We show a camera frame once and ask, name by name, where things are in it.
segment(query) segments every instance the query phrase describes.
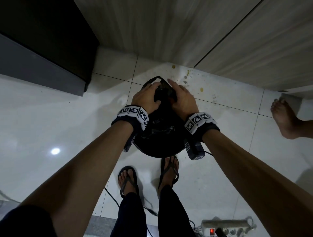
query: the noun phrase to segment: red power switch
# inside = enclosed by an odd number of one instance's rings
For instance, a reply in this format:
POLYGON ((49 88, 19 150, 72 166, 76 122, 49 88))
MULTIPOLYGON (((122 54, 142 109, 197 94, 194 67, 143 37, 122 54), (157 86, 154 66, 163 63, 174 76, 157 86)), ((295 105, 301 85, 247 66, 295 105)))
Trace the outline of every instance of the red power switch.
POLYGON ((214 233, 214 229, 210 229, 210 235, 215 235, 215 233, 214 233))

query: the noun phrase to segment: hand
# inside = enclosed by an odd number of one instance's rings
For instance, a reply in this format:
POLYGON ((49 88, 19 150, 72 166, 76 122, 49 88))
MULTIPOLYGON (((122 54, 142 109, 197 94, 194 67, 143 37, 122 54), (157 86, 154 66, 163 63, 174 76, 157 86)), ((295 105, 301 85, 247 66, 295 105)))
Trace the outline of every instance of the hand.
POLYGON ((160 82, 147 84, 145 88, 142 88, 141 91, 134 95, 131 104, 143 107, 148 114, 151 114, 153 111, 157 110, 161 104, 161 101, 157 100, 154 102, 154 94, 159 85, 161 85, 160 82))
POLYGON ((184 86, 178 85, 171 79, 167 81, 177 95, 177 102, 172 104, 172 108, 182 120, 185 121, 188 115, 199 112, 195 98, 184 86))

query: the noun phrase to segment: person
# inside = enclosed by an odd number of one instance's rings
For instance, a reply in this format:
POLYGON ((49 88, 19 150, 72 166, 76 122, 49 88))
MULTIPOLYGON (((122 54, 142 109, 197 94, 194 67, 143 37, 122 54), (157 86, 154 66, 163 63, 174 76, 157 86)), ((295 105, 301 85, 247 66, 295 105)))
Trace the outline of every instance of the person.
MULTIPOLYGON (((196 101, 188 90, 171 80, 169 83, 177 94, 172 108, 180 118, 186 121, 190 114, 198 113, 196 101)), ((147 114, 155 111, 160 105, 154 101, 158 86, 159 83, 147 85, 133 97, 132 104, 141 106, 147 114)), ((133 130, 130 122, 122 120, 109 127, 4 217, 0 222, 2 236, 30 233, 32 236, 83 236, 133 130)), ((219 130, 210 129, 201 139, 271 236, 312 235, 313 197, 310 194, 219 130)), ((175 157, 162 161, 164 171, 158 189, 159 234, 194 236, 188 216, 172 189, 179 161, 175 157)), ((145 214, 131 166, 119 173, 118 181, 124 199, 111 235, 147 236, 145 214)))
POLYGON ((313 138, 313 120, 303 121, 298 119, 283 97, 274 100, 271 112, 282 136, 285 138, 313 138))

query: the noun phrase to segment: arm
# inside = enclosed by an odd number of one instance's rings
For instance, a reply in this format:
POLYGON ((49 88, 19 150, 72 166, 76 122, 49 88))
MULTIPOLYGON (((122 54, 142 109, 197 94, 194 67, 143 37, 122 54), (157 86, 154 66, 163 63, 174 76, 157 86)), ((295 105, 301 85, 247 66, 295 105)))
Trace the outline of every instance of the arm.
MULTIPOLYGON (((172 105, 185 121, 198 112, 194 97, 169 81, 177 93, 172 105)), ((202 137, 230 182, 242 195, 271 236, 309 236, 313 227, 313 197, 217 130, 202 137)))
MULTIPOLYGON (((149 84, 138 92, 131 104, 148 114, 156 110, 154 93, 160 83, 149 84)), ((133 132, 125 121, 118 121, 79 152, 22 203, 46 210, 57 236, 83 236, 95 205, 133 132)))

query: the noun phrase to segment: foot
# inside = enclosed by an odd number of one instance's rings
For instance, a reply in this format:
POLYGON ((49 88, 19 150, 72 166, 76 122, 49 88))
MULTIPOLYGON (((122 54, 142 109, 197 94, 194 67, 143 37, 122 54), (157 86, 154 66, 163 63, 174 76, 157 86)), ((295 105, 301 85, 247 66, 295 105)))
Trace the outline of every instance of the foot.
MULTIPOLYGON (((129 174, 131 180, 135 181, 134 180, 134 176, 133 176, 133 171, 131 169, 129 169, 128 171, 123 170, 123 172, 118 177, 118 185, 120 186, 120 188, 122 187, 122 185, 123 185, 123 183, 124 183, 124 181, 125 181, 125 179, 127 177, 127 173, 129 174)), ((123 194, 126 197, 126 195, 128 193, 137 193, 136 192, 136 188, 130 182, 126 183, 126 186, 125 186, 123 194)))
MULTIPOLYGON (((179 163, 178 163, 178 159, 177 158, 174 158, 174 156, 171 156, 171 158, 167 157, 165 158, 165 165, 164 165, 164 169, 166 169, 166 167, 168 166, 169 162, 170 162, 170 159, 171 159, 171 162, 174 164, 174 167, 176 169, 176 171, 178 171, 178 168, 179 168, 179 163)), ((176 178, 176 173, 174 172, 173 169, 169 169, 163 176, 163 180, 162 180, 162 183, 159 187, 159 190, 158 190, 158 195, 160 196, 160 192, 161 190, 163 189, 163 187, 165 185, 170 185, 172 186, 172 183, 173 183, 173 180, 176 178)))
POLYGON ((294 111, 284 98, 274 100, 271 112, 281 134, 285 138, 295 139, 300 137, 298 127, 302 121, 297 118, 294 111))

